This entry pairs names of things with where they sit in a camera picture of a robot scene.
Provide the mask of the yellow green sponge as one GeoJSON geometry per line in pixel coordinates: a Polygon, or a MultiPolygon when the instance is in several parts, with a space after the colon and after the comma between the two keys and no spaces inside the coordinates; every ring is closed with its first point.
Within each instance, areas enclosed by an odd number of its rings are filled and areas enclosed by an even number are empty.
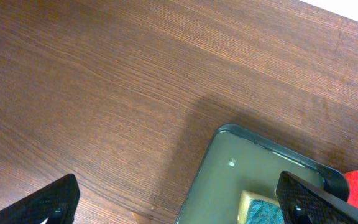
{"type": "Polygon", "coordinates": [[[284,224],[279,202],[243,190],[239,202],[238,224],[284,224]]]}

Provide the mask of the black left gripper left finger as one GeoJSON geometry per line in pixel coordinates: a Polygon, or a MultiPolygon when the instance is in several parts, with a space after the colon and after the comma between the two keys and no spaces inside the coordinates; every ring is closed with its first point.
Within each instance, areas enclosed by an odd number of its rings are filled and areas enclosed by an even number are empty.
{"type": "Polygon", "coordinates": [[[0,223],[72,224],[79,199],[76,177],[67,174],[0,210],[0,223]]]}

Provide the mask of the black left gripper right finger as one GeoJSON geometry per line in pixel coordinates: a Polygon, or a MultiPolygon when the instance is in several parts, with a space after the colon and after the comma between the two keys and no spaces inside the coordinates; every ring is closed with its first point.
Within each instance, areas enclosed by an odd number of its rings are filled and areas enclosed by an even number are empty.
{"type": "Polygon", "coordinates": [[[276,195],[284,223],[358,224],[358,208],[347,202],[347,180],[325,180],[323,184],[321,189],[291,172],[281,172],[276,195]]]}

